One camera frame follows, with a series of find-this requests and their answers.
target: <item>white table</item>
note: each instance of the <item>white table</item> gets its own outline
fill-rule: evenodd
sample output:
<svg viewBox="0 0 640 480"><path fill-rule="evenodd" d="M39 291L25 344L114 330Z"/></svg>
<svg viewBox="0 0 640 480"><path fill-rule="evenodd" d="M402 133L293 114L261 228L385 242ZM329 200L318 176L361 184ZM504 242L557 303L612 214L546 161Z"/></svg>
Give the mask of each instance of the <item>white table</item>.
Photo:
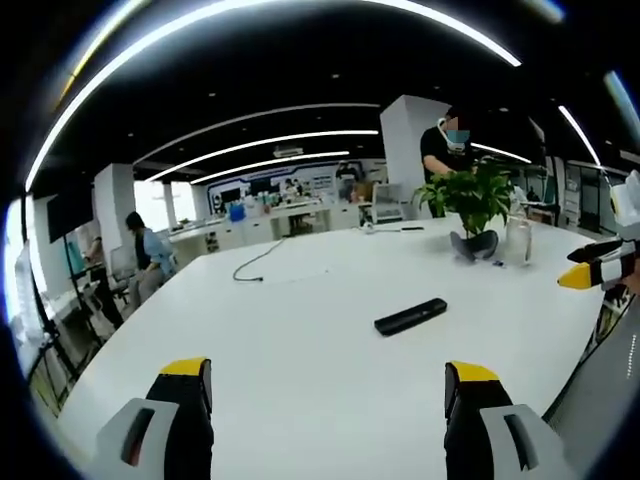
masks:
<svg viewBox="0 0 640 480"><path fill-rule="evenodd" d="M98 353L59 418L91 454L98 430L173 360L212 360L212 478L444 479L444 365L495 371L542 415L569 379L603 299L556 279L589 239L534 225L533 264L468 264L457 217L424 231L344 230L198 258ZM389 225L397 228L398 224ZM501 236L504 229L494 223ZM448 311L382 338L373 321L433 297Z"/></svg>

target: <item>black ceiling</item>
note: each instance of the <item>black ceiling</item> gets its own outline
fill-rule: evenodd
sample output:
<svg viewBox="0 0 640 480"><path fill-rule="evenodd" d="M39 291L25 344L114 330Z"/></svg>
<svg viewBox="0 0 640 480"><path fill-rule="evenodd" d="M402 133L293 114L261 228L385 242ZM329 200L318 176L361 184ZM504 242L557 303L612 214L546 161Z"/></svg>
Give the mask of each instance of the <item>black ceiling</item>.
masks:
<svg viewBox="0 0 640 480"><path fill-rule="evenodd" d="M151 2L109 38L67 101L124 47L179 11L204 3L209 2ZM537 149L527 121L531 116L545 130L553 152L592 161L559 114L558 104L567 105L581 122L605 163L620 163L618 148L638 151L602 82L604 73L615 68L631 93L637 92L637 77L625 63L631 58L623 47L634 45L630 12L615 2L596 7L564 1L567 17L554 25L520 1L420 3L486 33L523 65L513 68L465 36L422 17L364 2L278 2L231 12L184 29L121 67L73 117L34 190L50 192L69 175L93 176L111 162L132 163L194 130L283 107L380 105L303 109L236 122L150 156L136 165L136 175L148 178L159 164L175 165L254 140L380 129L381 111L402 94L473 109L475 141L528 157L535 158ZM501 107L509 112L500 112ZM381 136L286 143L302 147L304 153L349 150L353 157L384 157ZM191 168L215 173L268 160L274 146L212 158ZM165 178L197 176L176 172Z"/></svg>

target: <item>computer monitor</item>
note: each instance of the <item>computer monitor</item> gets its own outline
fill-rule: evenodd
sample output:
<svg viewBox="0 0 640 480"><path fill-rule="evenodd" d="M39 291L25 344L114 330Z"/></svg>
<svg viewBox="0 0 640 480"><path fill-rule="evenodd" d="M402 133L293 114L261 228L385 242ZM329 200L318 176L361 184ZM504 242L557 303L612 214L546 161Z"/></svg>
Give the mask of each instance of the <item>computer monitor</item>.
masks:
<svg viewBox="0 0 640 480"><path fill-rule="evenodd" d="M91 185L71 187L49 200L47 219L51 243L93 220Z"/></svg>
<svg viewBox="0 0 640 480"><path fill-rule="evenodd" d="M251 180L251 195L256 196L261 192L271 191L271 179L261 178L259 180Z"/></svg>
<svg viewBox="0 0 640 480"><path fill-rule="evenodd" d="M240 200L240 189L234 188L232 190L222 192L220 193L220 198L222 199L222 203L236 202Z"/></svg>

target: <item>bottle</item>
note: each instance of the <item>bottle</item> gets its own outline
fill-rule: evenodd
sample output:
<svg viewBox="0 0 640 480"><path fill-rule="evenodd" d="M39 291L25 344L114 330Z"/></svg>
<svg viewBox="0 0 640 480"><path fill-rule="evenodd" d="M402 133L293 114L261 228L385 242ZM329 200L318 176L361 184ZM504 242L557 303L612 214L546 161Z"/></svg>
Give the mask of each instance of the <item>bottle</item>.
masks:
<svg viewBox="0 0 640 480"><path fill-rule="evenodd" d="M519 197L517 192L514 192L511 196L504 258L505 263L514 266L529 264L533 243L531 223L527 220L525 209L520 203Z"/></svg>

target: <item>floor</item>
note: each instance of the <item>floor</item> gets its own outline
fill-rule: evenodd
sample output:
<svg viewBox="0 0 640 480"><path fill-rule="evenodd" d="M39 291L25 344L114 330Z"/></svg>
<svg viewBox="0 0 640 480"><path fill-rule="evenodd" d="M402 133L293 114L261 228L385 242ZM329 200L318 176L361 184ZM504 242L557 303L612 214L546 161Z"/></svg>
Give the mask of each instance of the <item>floor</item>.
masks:
<svg viewBox="0 0 640 480"><path fill-rule="evenodd" d="M585 476L609 443L640 387L634 357L638 337L640 300L578 370L549 421L563 439L566 458L578 478Z"/></svg>

